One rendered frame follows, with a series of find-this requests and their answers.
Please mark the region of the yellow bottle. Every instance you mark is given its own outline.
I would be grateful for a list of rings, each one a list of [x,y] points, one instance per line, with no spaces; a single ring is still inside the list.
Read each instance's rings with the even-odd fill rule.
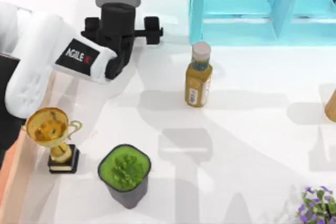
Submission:
[[[185,73],[185,102],[192,107],[205,105],[211,85],[213,67],[211,47],[204,41],[192,45],[191,62]]]

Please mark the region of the light blue rack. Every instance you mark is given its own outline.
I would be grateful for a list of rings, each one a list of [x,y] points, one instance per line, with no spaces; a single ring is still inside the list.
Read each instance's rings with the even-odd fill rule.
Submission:
[[[189,41],[336,46],[336,0],[188,0]]]

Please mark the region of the gold trophy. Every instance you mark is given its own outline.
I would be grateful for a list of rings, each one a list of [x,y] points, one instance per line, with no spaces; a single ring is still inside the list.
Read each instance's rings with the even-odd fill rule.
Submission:
[[[49,149],[48,167],[52,174],[76,173],[80,150],[67,141],[81,128],[80,121],[69,120],[68,115],[57,107],[39,109],[25,125],[30,139]]]

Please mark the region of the green plant in black pot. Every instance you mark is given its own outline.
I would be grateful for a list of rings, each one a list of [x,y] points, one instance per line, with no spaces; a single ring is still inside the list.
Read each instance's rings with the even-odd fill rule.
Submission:
[[[115,146],[97,169],[111,197],[126,209],[135,208],[147,194],[150,171],[148,155],[130,144]]]

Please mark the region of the salmon-coloured box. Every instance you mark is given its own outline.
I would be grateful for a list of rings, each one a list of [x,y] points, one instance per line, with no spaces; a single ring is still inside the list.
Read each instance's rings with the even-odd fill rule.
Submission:
[[[0,168],[0,224],[49,224],[48,200],[55,180],[37,161],[46,159],[20,130],[14,145],[5,153]]]

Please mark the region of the tan wooden object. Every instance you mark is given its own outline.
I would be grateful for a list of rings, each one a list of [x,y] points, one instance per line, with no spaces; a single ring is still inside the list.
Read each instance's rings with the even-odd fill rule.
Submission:
[[[326,103],[324,112],[329,120],[336,123],[336,89]]]

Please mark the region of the purple flower plant pot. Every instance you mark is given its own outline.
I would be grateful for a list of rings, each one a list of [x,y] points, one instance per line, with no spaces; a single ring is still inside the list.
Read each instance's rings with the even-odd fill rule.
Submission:
[[[306,187],[297,217],[301,224],[336,224],[336,198],[326,186]]]

